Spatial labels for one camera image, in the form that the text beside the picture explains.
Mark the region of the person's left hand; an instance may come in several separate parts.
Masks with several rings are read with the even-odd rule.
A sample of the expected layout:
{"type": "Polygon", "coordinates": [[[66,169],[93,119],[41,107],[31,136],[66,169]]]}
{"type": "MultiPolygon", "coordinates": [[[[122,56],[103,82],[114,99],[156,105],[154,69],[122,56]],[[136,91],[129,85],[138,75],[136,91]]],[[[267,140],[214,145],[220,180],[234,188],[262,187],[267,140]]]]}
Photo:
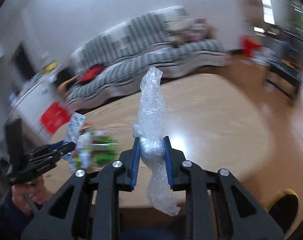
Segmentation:
{"type": "Polygon", "coordinates": [[[45,187],[45,182],[42,176],[36,179],[35,185],[16,184],[11,187],[12,201],[17,208],[25,215],[30,215],[32,209],[28,204],[26,197],[29,197],[32,202],[43,204],[49,201],[53,193],[45,187]]]}

